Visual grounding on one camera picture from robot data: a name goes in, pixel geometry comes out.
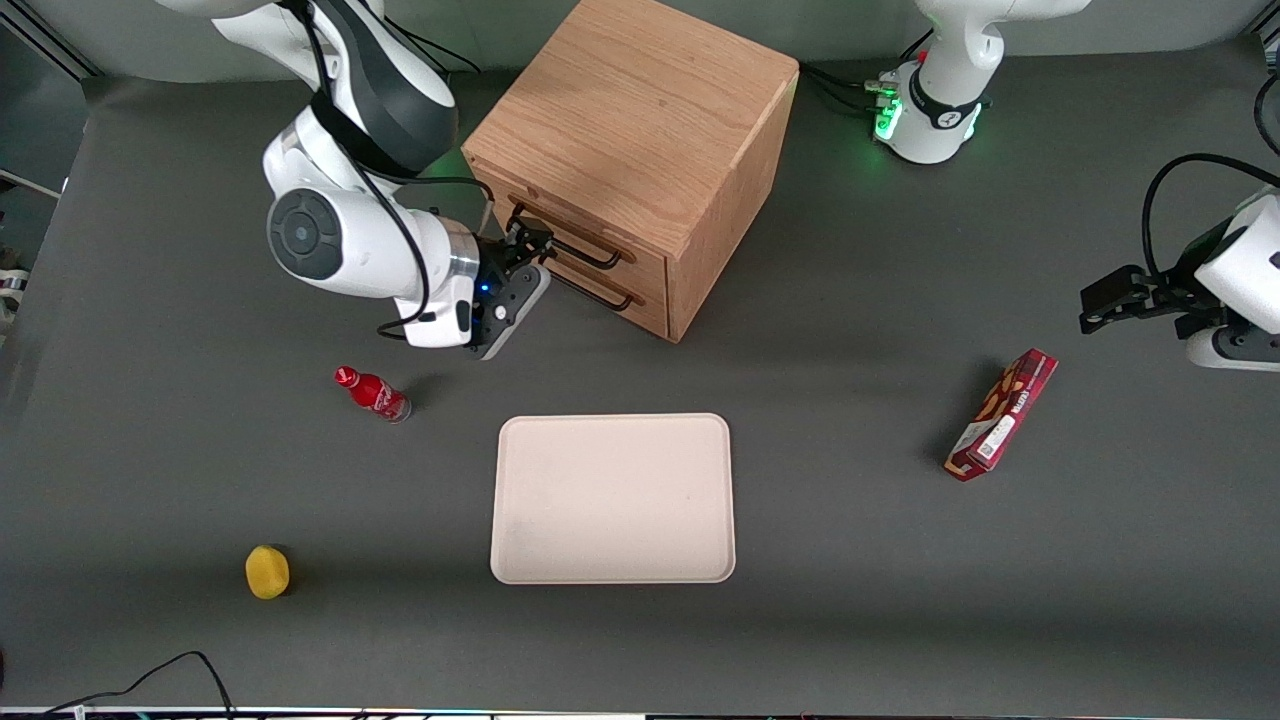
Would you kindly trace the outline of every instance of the barcode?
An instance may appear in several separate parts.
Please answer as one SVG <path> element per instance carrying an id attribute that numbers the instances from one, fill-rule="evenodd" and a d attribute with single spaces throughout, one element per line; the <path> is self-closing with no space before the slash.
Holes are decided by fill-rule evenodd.
<path id="1" fill-rule="evenodd" d="M 996 456 L 1001 445 L 1005 445 L 1005 438 L 1009 437 L 1009 430 L 1014 429 L 1014 418 L 1011 415 L 1005 415 L 996 423 L 996 427 L 991 429 L 991 434 L 983 441 L 982 446 L 978 448 L 978 455 L 983 460 L 991 460 Z"/>

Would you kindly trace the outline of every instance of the gray tabletop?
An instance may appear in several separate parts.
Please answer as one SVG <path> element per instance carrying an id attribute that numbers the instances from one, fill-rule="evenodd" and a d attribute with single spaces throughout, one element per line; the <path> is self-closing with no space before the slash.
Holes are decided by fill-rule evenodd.
<path id="1" fill-rule="evenodd" d="M 300 85 L 90 86 L 0 352 L 4 702 L 200 648 L 246 706 L 1274 717 L 1280 384 L 1192 366 L 1169 320 L 1075 320 L 1083 286 L 1139 258 L 1165 160 L 1275 165 L 1251 122 L 1263 78 L 1256 41 L 1012 59 L 936 168 L 805 85 L 684 343 L 557 287 L 489 364 L 381 341 L 388 302 L 271 261 L 259 159 Z M 456 81 L 474 127 L 509 77 Z M 1253 190 L 1171 178 L 1164 256 Z M 479 210 L 472 188 L 402 197 Z M 941 457 L 1032 346 L 1057 374 L 998 470 L 957 483 Z M 353 407 L 344 363 L 410 388 L 412 421 Z M 728 582 L 493 579 L 504 420 L 678 411 L 733 430 Z M 250 596 L 257 543 L 291 548 L 294 596 Z M 133 701 L 215 698 L 191 666 Z"/>

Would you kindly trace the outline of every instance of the drawer handle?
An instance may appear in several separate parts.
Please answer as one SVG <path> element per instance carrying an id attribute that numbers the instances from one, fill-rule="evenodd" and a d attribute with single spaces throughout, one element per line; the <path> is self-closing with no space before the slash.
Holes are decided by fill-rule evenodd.
<path id="1" fill-rule="evenodd" d="M 511 210 L 511 214 L 512 215 L 520 215 L 521 213 L 524 213 L 525 210 L 529 210 L 529 209 L 530 208 L 527 205 L 525 205 L 522 201 L 520 201 L 520 202 L 516 202 L 516 206 Z M 621 250 L 614 250 L 613 255 L 609 255 L 608 260 L 599 260 L 599 259 L 591 258 L 586 252 L 582 252 L 581 250 L 579 250 L 579 249 L 576 249 L 576 247 L 573 247 L 571 245 L 567 245 L 566 242 L 563 242 L 563 241 L 561 241 L 558 238 L 552 238 L 552 247 L 554 247 L 556 250 L 561 250 L 561 251 L 567 252 L 568 255 L 576 258 L 577 260 L 581 260 L 582 263 L 585 263 L 585 264 L 595 268 L 596 270 L 612 270 L 618 264 L 618 260 L 622 259 L 622 251 Z"/>
<path id="2" fill-rule="evenodd" d="M 573 258 L 577 258 L 579 260 L 586 263 L 588 265 L 595 268 L 596 270 L 612 270 L 613 266 L 618 264 L 618 260 L 622 259 L 622 254 L 618 252 L 617 250 L 613 251 L 613 255 L 609 255 L 608 260 L 596 260 L 595 258 L 591 258 L 586 252 L 582 252 L 581 250 L 571 245 L 564 245 L 558 240 L 552 240 L 552 246 L 556 250 L 562 250 L 564 252 L 568 252 Z"/>
<path id="3" fill-rule="evenodd" d="M 541 264 L 545 260 L 547 260 L 547 256 L 544 255 L 541 259 L 538 260 L 538 263 Z M 558 279 L 559 282 L 567 284 L 571 290 L 588 296 L 589 299 L 599 302 L 600 305 L 604 305 L 605 307 L 608 307 L 609 310 L 613 310 L 614 313 L 621 313 L 621 311 L 626 310 L 627 307 L 631 307 L 631 304 L 635 301 L 635 296 L 632 296 L 628 292 L 627 296 L 622 299 L 622 302 L 609 302 L 608 300 L 600 297 L 599 295 L 595 295 L 594 292 L 586 290 L 585 287 L 577 284 L 576 282 L 573 282 L 573 281 L 571 281 L 571 279 L 568 279 L 568 278 L 566 278 L 563 275 L 552 273 L 552 277 L 556 278 L 556 279 Z"/>

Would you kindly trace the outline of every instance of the wood grain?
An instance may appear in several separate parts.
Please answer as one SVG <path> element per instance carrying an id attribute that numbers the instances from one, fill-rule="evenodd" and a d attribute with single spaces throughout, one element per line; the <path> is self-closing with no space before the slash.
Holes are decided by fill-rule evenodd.
<path id="1" fill-rule="evenodd" d="M 795 72 L 660 3 L 582 0 L 465 147 L 678 256 Z"/>
<path id="2" fill-rule="evenodd" d="M 694 228 L 689 249 L 668 268 L 668 327 L 675 342 L 685 337 L 694 315 L 773 190 L 778 151 L 787 132 L 799 77 L 797 70 L 791 83 L 778 88 L 773 108 L 760 118 L 755 136 L 746 143 L 741 159 Z"/>
<path id="3" fill-rule="evenodd" d="M 462 145 L 506 222 L 516 202 L 595 258 L 549 261 L 672 342 L 773 186 L 797 63 L 654 0 L 581 0 Z"/>
<path id="4" fill-rule="evenodd" d="M 511 218 L 517 202 L 525 204 L 527 214 L 548 224 L 556 238 L 586 252 L 604 259 L 614 249 L 622 250 L 622 259 L 613 269 L 602 272 L 590 268 L 576 259 L 561 255 L 547 261 L 547 268 L 570 282 L 577 283 L 608 302 L 622 302 L 631 296 L 632 304 L 618 313 L 641 328 L 669 340 L 667 313 L 667 264 L 666 259 L 641 247 L 618 247 L 591 236 L 581 225 L 566 220 L 557 211 L 538 205 L 502 176 L 488 172 L 483 163 L 472 163 L 472 172 L 494 191 L 494 213 L 500 223 Z"/>

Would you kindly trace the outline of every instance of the cable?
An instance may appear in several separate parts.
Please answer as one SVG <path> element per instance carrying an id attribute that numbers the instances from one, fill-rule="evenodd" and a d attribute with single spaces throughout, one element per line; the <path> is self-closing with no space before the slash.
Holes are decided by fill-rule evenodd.
<path id="1" fill-rule="evenodd" d="M 374 177 L 383 178 L 385 181 L 390 181 L 390 182 L 396 182 L 396 183 L 401 183 L 401 184 L 470 184 L 470 186 L 474 186 L 474 187 L 479 187 L 481 190 L 481 192 L 484 192 L 484 196 L 485 196 L 486 200 L 489 200 L 489 202 L 494 201 L 493 188 L 489 187 L 483 181 L 477 181 L 475 178 L 468 178 L 468 177 L 465 177 L 465 176 L 457 176 L 457 177 L 431 177 L 431 178 L 402 178 L 402 177 L 397 177 L 397 176 L 392 176 L 392 174 L 388 174 L 388 173 L 383 173 L 383 172 L 375 170 L 375 169 L 370 168 L 369 165 L 362 165 L 362 168 L 365 169 L 365 172 L 367 172 L 369 174 L 371 174 Z"/>
<path id="2" fill-rule="evenodd" d="M 858 102 L 854 102 L 852 100 L 849 100 L 847 97 L 841 97 L 840 94 L 837 94 L 835 90 L 827 87 L 822 82 L 815 82 L 814 85 L 815 85 L 815 87 L 818 90 L 822 91 L 823 95 L 826 95 L 827 97 L 831 97 L 832 100 L 835 100 L 836 102 L 840 102 L 841 105 L 844 105 L 845 108 L 849 108 L 850 110 L 856 110 L 859 113 L 869 113 L 869 111 L 873 111 L 876 109 L 872 105 L 859 105 Z"/>
<path id="3" fill-rule="evenodd" d="M 833 76 L 833 74 L 828 73 L 827 70 L 823 70 L 822 68 L 817 68 L 814 65 L 810 65 L 809 63 L 800 63 L 800 72 L 803 72 L 803 73 L 805 73 L 808 76 L 813 76 L 815 78 L 824 79 L 824 81 L 827 81 L 827 82 L 829 82 L 832 85 L 838 85 L 840 87 L 849 87 L 849 88 L 852 88 L 852 90 L 861 90 L 861 87 L 863 87 L 863 83 L 860 83 L 860 82 L 852 82 L 852 81 L 847 81 L 847 79 L 845 79 L 842 77 Z"/>
<path id="4" fill-rule="evenodd" d="M 417 47 L 417 51 L 421 53 L 428 60 L 430 60 L 433 65 L 435 65 L 434 68 L 435 72 L 445 77 L 452 74 L 449 73 L 449 69 L 444 67 L 444 63 L 442 63 L 435 55 L 431 55 L 431 51 L 428 50 L 426 47 L 422 47 L 422 45 L 419 41 L 413 40 L 412 37 L 408 37 L 408 41 L 412 42 L 413 47 Z"/>
<path id="5" fill-rule="evenodd" d="M 1253 23 L 1253 32 L 1262 32 L 1262 28 L 1266 27 L 1266 24 L 1270 23 L 1277 13 L 1280 13 L 1280 6 L 1272 8 L 1265 18 Z"/>
<path id="6" fill-rule="evenodd" d="M 924 41 L 928 40 L 929 37 L 933 37 L 933 28 L 932 27 L 929 28 L 929 32 L 922 35 L 920 38 L 916 40 L 915 42 L 913 42 L 910 47 L 908 47 L 906 50 L 902 50 L 902 54 L 899 55 L 897 59 L 899 60 L 905 60 L 905 59 L 910 58 L 911 54 L 915 53 L 916 50 L 919 50 L 920 46 L 924 45 Z"/>
<path id="7" fill-rule="evenodd" d="M 234 703 L 232 702 L 230 694 L 227 693 L 227 685 L 223 684 L 223 679 L 218 675 L 218 670 L 214 669 L 214 664 L 210 662 L 209 657 L 204 652 L 200 652 L 198 650 L 188 650 L 187 652 L 177 655 L 177 656 L 174 656 L 174 657 L 172 657 L 172 659 L 161 662 L 160 665 L 156 665 L 155 667 L 152 667 L 152 669 L 147 670 L 146 673 L 143 673 L 141 678 L 138 678 L 137 680 L 133 680 L 133 684 L 129 685 L 129 687 L 127 687 L 127 688 L 124 688 L 123 691 L 113 691 L 113 692 L 105 692 L 105 693 L 87 694 L 84 697 L 64 702 L 61 705 L 55 705 L 54 707 L 50 707 L 49 710 L 46 710 L 44 712 L 35 714 L 35 715 L 28 715 L 27 717 L 32 717 L 32 716 L 33 717 L 47 717 L 50 715 L 55 715 L 58 712 L 61 712 L 61 711 L 67 710 L 68 707 L 76 707 L 78 705 L 86 705 L 86 703 L 93 702 L 95 700 L 101 700 L 104 697 L 122 697 L 122 696 L 127 696 L 127 694 L 132 693 L 133 691 L 136 691 L 138 688 L 138 685 L 141 685 L 142 683 L 145 683 L 147 680 L 147 678 L 150 678 L 151 675 L 155 675 L 156 673 L 164 670 L 165 667 L 168 667 L 168 666 L 173 665 L 174 662 L 182 660 L 183 657 L 188 657 L 188 656 L 198 657 L 200 661 L 205 664 L 205 669 L 207 669 L 209 674 L 212 675 L 212 678 L 214 678 L 214 684 L 218 685 L 218 696 L 223 701 L 223 710 L 227 711 L 227 720 L 232 720 L 234 717 L 234 714 L 232 712 L 232 707 L 234 707 Z"/>
<path id="8" fill-rule="evenodd" d="M 440 45 L 439 42 L 431 42 L 430 40 L 422 37 L 421 35 L 417 35 L 416 32 L 410 32 L 410 31 L 404 29 L 403 27 L 401 27 L 399 23 L 397 23 L 396 20 L 393 20 L 390 18 L 387 18 L 387 24 L 389 24 L 393 28 L 398 29 L 399 32 L 404 33 L 406 37 L 410 37 L 410 38 L 425 42 L 425 44 L 430 45 L 431 47 L 435 47 L 440 53 L 444 53 L 447 55 L 452 55 L 452 56 L 457 58 L 458 60 L 462 60 L 467 65 L 471 65 L 472 70 L 475 70 L 476 73 L 480 73 L 480 65 L 472 63 L 471 60 L 463 58 L 462 55 L 458 55 L 457 53 L 454 53 L 453 50 L 449 50 L 448 47 Z"/>
<path id="9" fill-rule="evenodd" d="M 289 4 L 287 6 L 289 6 L 289 9 L 294 13 L 294 15 L 298 17 L 298 22 L 302 23 L 302 28 L 306 29 L 307 32 L 307 40 L 311 42 L 311 54 L 315 55 L 316 59 L 316 72 L 320 74 L 320 82 L 319 82 L 320 92 L 324 94 L 324 96 L 330 102 L 333 102 L 333 88 L 330 87 L 329 72 L 325 68 L 324 50 L 321 50 L 320 47 L 320 38 L 316 36 L 315 18 L 311 15 L 311 12 L 314 12 L 314 9 L 310 3 L 306 3 L 302 6 L 300 6 L 298 4 Z M 417 319 L 426 313 L 426 306 L 431 300 L 431 286 L 430 286 L 430 279 L 428 278 L 426 274 L 426 259 L 422 258 L 422 249 L 420 249 L 417 246 L 417 241 L 413 240 L 413 233 L 408 231 L 408 227 L 404 224 L 404 220 L 399 217 L 399 213 L 397 213 L 396 208 L 392 206 L 390 200 L 388 200 L 387 196 L 383 195 L 383 191 L 379 190 L 378 184 L 374 183 L 372 178 L 369 177 L 369 173 L 365 170 L 364 165 L 357 163 L 356 159 L 351 156 L 351 152 L 346 147 L 343 147 L 342 143 L 337 141 L 337 138 L 334 140 L 334 145 L 347 158 L 347 161 L 351 163 L 351 167 L 355 168 L 356 174 L 360 176 L 360 179 L 365 183 L 366 187 L 369 187 L 369 191 L 372 193 L 374 199 L 378 200 L 378 204 L 383 206 L 383 210 L 385 210 L 387 215 L 390 217 L 390 219 L 396 223 L 396 227 L 399 228 L 401 234 L 404 236 L 404 243 L 408 245 L 408 250 L 413 255 L 413 264 L 417 265 L 417 274 L 419 278 L 422 281 L 422 302 L 419 305 L 417 311 L 410 315 L 408 318 L 401 318 L 398 320 L 392 320 L 389 323 L 383 323 L 378 325 L 378 334 L 380 337 L 385 337 L 389 340 L 407 341 L 408 338 L 404 334 L 396 334 L 388 331 L 393 331 L 396 328 L 403 328 L 410 323 L 417 322 Z"/>
<path id="10" fill-rule="evenodd" d="M 840 102 L 845 108 L 849 108 L 851 110 L 858 110 L 859 113 L 874 109 L 870 105 L 860 105 L 858 102 L 854 102 L 852 100 L 849 100 L 847 97 L 842 97 L 840 94 L 837 94 L 835 90 L 832 90 L 826 85 L 831 83 L 844 90 L 861 90 L 863 87 L 861 83 L 851 82 L 841 77 L 833 76 L 827 70 L 810 65 L 809 63 L 800 63 L 800 73 L 813 78 L 814 85 L 818 87 L 818 90 L 820 90 L 827 97 L 831 97 L 832 100 Z"/>
<path id="11" fill-rule="evenodd" d="M 1169 281 L 1165 279 L 1164 273 L 1161 273 L 1160 268 L 1156 265 L 1156 252 L 1152 250 L 1151 242 L 1151 210 L 1156 202 L 1156 192 L 1160 190 L 1160 184 L 1165 181 L 1165 178 L 1169 177 L 1169 173 L 1174 172 L 1174 169 L 1179 165 L 1185 165 L 1188 163 L 1211 163 L 1215 165 L 1224 165 L 1275 187 L 1280 187 L 1280 176 L 1274 176 L 1257 165 L 1251 165 L 1243 160 L 1236 160 L 1235 158 L 1228 158 L 1213 152 L 1192 152 L 1166 163 L 1165 167 L 1156 173 L 1156 177 L 1151 179 L 1151 184 L 1147 186 L 1147 197 L 1142 201 L 1142 256 L 1147 261 L 1147 274 L 1151 275 L 1152 281 L 1155 281 L 1156 287 L 1158 287 L 1180 310 L 1192 315 L 1203 316 L 1203 309 L 1196 307 L 1190 302 L 1187 302 L 1187 300 L 1181 296 L 1174 295 L 1172 288 L 1169 287 Z"/>
<path id="12" fill-rule="evenodd" d="M 1270 147 L 1276 155 L 1280 155 L 1280 146 L 1277 146 L 1275 138 L 1271 137 L 1271 132 L 1267 129 L 1266 122 L 1262 118 L 1262 106 L 1266 104 L 1267 92 L 1271 90 L 1271 86 L 1276 83 L 1276 78 L 1277 76 L 1272 73 L 1272 76 L 1267 78 L 1267 82 L 1262 83 L 1262 87 L 1258 88 L 1258 95 L 1253 99 L 1253 124 L 1257 126 L 1258 135 L 1262 136 L 1262 141 L 1267 143 L 1267 147 Z"/>

